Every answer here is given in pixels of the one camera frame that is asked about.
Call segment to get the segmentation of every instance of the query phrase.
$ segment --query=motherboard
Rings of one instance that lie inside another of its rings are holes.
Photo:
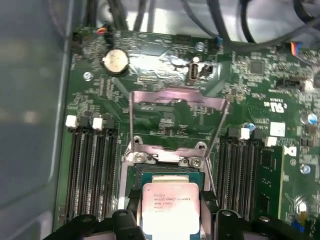
[[[279,46],[237,53],[187,35],[99,35],[71,59],[54,228],[126,208],[146,174],[206,173],[206,158],[221,208],[315,234],[319,71]]]

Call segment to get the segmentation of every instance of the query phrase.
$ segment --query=black memory slot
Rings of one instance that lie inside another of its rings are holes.
[[[98,135],[96,142],[96,150],[94,157],[94,165],[92,171],[92,192],[91,192],[91,202],[90,202],[90,214],[98,216],[99,215],[99,201],[101,193],[101,179],[103,172],[103,158],[105,149],[105,135]]]
[[[248,146],[248,155],[247,155],[247,164],[246,164],[246,178],[244,182],[244,206],[243,206],[243,216],[248,221],[250,213],[250,202],[252,198],[252,167],[253,167],[253,158],[254,147],[252,145]]]
[[[232,210],[239,211],[239,201],[240,201],[240,188],[241,188],[241,167],[243,164],[243,152],[244,152],[245,146],[243,144],[238,145],[237,151],[236,151],[236,163],[235,163],[235,176],[234,180],[236,181],[236,184],[234,186],[234,199],[232,200]]]
[[[77,130],[72,133],[72,145],[71,145],[71,156],[70,156],[70,167],[68,176],[67,186],[67,197],[66,197],[66,219],[65,222],[69,222],[74,218],[75,212],[75,200],[76,200],[76,184],[77,184],[77,171],[79,163],[79,153],[81,145],[82,134]]]
[[[258,167],[259,167],[259,160],[261,156],[261,151],[260,148],[258,147],[258,144],[254,143],[254,152],[253,152],[253,167],[252,167],[252,197],[250,201],[250,214],[249,218],[254,219],[254,211],[255,211],[255,206],[256,206],[256,186],[257,186],[257,174],[258,174]]]
[[[247,172],[248,165],[248,146],[243,146],[242,150],[242,164],[241,164],[241,177],[240,177],[240,195],[238,203],[238,213],[243,216],[245,212],[245,191],[246,191],[246,180],[248,178]]]
[[[216,197],[218,199],[219,206],[222,207],[221,195],[223,192],[223,176],[224,176],[224,166],[225,166],[225,152],[226,152],[226,144],[224,142],[220,143],[219,146],[219,159],[217,164],[217,175],[216,175]]]
[[[84,135],[84,140],[81,148],[80,167],[78,170],[78,215],[86,214],[87,206],[87,189],[89,187],[89,174],[90,174],[90,160],[92,148],[92,133],[88,132]]]
[[[221,200],[224,209],[228,208],[228,201],[229,201],[229,179],[230,179],[230,163],[231,163],[231,153],[233,149],[233,144],[229,143],[226,147],[225,159],[224,159],[224,167],[223,167],[223,191],[221,194]]]
[[[227,209],[232,209],[237,201],[237,173],[239,172],[239,168],[237,168],[238,161],[238,151],[239,146],[233,144],[231,150],[231,160],[230,160],[230,179],[229,179],[229,194],[228,194],[228,206]]]
[[[106,218],[112,207],[113,200],[113,179],[115,175],[117,151],[117,135],[116,132],[111,132],[107,140],[107,149],[105,153],[105,179],[104,179],[104,193],[103,193],[103,207],[102,217]]]

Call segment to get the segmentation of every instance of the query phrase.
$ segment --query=wire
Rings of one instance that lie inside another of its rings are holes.
[[[241,19],[241,28],[244,34],[245,39],[248,43],[256,43],[254,38],[251,35],[248,26],[248,19],[247,19],[247,11],[248,11],[248,4],[251,0],[242,0],[241,2],[241,12],[240,12],[240,19]]]
[[[121,0],[108,0],[108,3],[114,27],[119,30],[128,30],[127,15]]]
[[[231,41],[226,25],[224,23],[220,3],[219,0],[207,0],[207,4],[210,10],[210,14],[212,17],[212,20],[215,24],[215,27],[217,28],[220,36],[223,39],[223,42],[225,43],[226,48],[230,49],[231,51],[237,51],[237,52],[254,52],[269,46],[274,46],[277,44],[281,44],[293,37],[296,37],[302,33],[304,33],[309,27],[313,27],[314,25],[318,24],[320,22],[320,15],[317,15],[313,20],[308,22],[307,24],[298,27],[297,29],[280,36],[278,38],[275,38],[270,41],[265,41],[261,43],[243,43],[243,42],[234,42]]]
[[[107,28],[105,28],[105,27],[101,27],[101,28],[99,28],[97,31],[96,31],[96,33],[97,34],[105,34],[107,32]]]
[[[212,31],[210,31],[206,26],[202,24],[202,22],[196,17],[191,7],[188,4],[188,0],[180,0],[183,6],[184,11],[188,15],[188,17],[206,34],[215,39],[217,37]]]
[[[86,8],[86,27],[96,27],[97,26],[97,9],[98,0],[89,0],[87,2]]]
[[[310,66],[313,66],[313,67],[320,67],[320,63],[317,63],[317,62],[313,62],[313,61],[310,61],[304,57],[301,56],[300,54],[300,48],[301,48],[302,44],[301,42],[291,42],[291,53],[294,57],[296,57],[299,61],[305,63],[305,64],[308,64]]]
[[[152,33],[154,31],[155,25],[155,9],[156,8],[156,0],[150,0],[149,10],[148,10],[148,23],[146,25],[146,31],[148,33]]]
[[[293,0],[293,8],[296,13],[296,15],[300,18],[301,21],[303,21],[305,24],[309,21],[312,21],[315,19],[314,16],[312,16],[303,5],[303,0]],[[320,24],[314,26],[315,29],[320,31]]]
[[[142,22],[144,20],[147,7],[147,0],[139,0],[138,13],[135,18],[133,31],[139,32],[141,30]]]

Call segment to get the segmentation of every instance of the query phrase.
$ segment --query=green circuit board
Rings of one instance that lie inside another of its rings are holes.
[[[93,31],[95,29],[82,30],[84,35]],[[190,87],[204,97],[225,98],[230,102],[231,112],[226,117],[221,135],[228,128],[240,129],[250,123],[261,130],[263,139],[277,137],[276,145],[282,149],[279,152],[280,164],[276,166],[279,179],[270,180],[268,186],[260,186],[261,192],[278,195],[278,204],[269,206],[274,215],[290,223],[301,212],[307,212],[308,216],[320,214],[319,126],[304,125],[301,120],[310,112],[320,114],[320,88],[317,89],[320,87],[320,77],[317,76],[319,69],[299,62],[290,54],[278,53],[276,47],[248,53],[224,53],[223,47],[219,50],[214,48],[211,39],[133,31],[115,31],[113,34],[113,47],[125,51],[129,57],[128,72],[120,77],[107,73],[101,59],[109,47],[100,36],[85,47],[82,54],[73,54],[66,99],[66,116],[73,115],[78,119],[85,117],[91,123],[94,117],[103,115],[105,121],[114,121],[115,131],[108,133],[101,143],[110,144],[112,152],[109,153],[109,150],[104,154],[112,156],[114,161],[108,166],[101,164],[101,169],[112,168],[99,175],[99,178],[107,179],[105,175],[112,173],[112,179],[108,180],[111,184],[101,187],[101,192],[108,188],[108,194],[112,195],[108,209],[102,212],[118,208],[122,156],[130,143],[130,92]],[[197,43],[204,44],[202,51],[196,49]],[[316,51],[306,54],[320,56]],[[200,67],[211,66],[211,71],[200,71],[199,78],[191,84],[187,77],[188,67],[182,65],[187,65],[193,57],[199,58]],[[84,79],[85,73],[90,73],[89,79]],[[292,84],[279,85],[282,80],[302,84],[298,88]],[[190,108],[183,101],[169,105],[144,103],[134,108],[134,135],[139,136],[144,144],[163,146],[168,150],[194,148],[198,142],[209,144],[219,121],[218,112],[205,107]],[[73,141],[73,135],[66,127],[55,229],[64,223],[66,217],[70,166],[74,157]],[[219,144],[210,156],[214,176],[218,156]],[[302,172],[306,165],[310,167],[310,173],[307,174]],[[139,186],[137,175],[152,172],[151,168],[148,166],[146,170],[132,166],[128,169],[126,197],[131,188]],[[180,172],[177,167],[167,171]],[[164,167],[159,167],[155,172],[166,171]],[[262,174],[267,178],[269,173]]]

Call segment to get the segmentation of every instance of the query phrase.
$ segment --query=mounting screw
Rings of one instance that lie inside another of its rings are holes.
[[[134,156],[134,160],[137,163],[143,163],[147,160],[147,154],[144,152],[138,152],[135,156]]]
[[[261,217],[259,217],[259,219],[262,221],[262,222],[270,222],[270,219],[268,218],[268,217],[266,217],[266,216],[261,216]]]
[[[201,166],[201,162],[202,162],[201,159],[198,157],[191,157],[191,159],[190,159],[190,165],[191,165],[191,167],[193,167],[195,169],[197,169]]]
[[[227,217],[230,217],[232,215],[231,212],[229,212],[229,211],[223,211],[222,214]]]
[[[91,221],[92,221],[91,217],[85,217],[84,219],[82,219],[82,222],[84,222],[84,223],[88,223],[88,222],[91,222]]]
[[[87,82],[89,82],[92,78],[92,74],[91,72],[89,71],[86,71],[84,74],[83,74],[83,79],[86,80]]]
[[[195,50],[203,52],[205,50],[205,44],[202,41],[199,41],[195,45]]]
[[[300,172],[302,174],[309,174],[311,172],[311,167],[309,165],[307,165],[307,164],[302,164],[300,166]]]

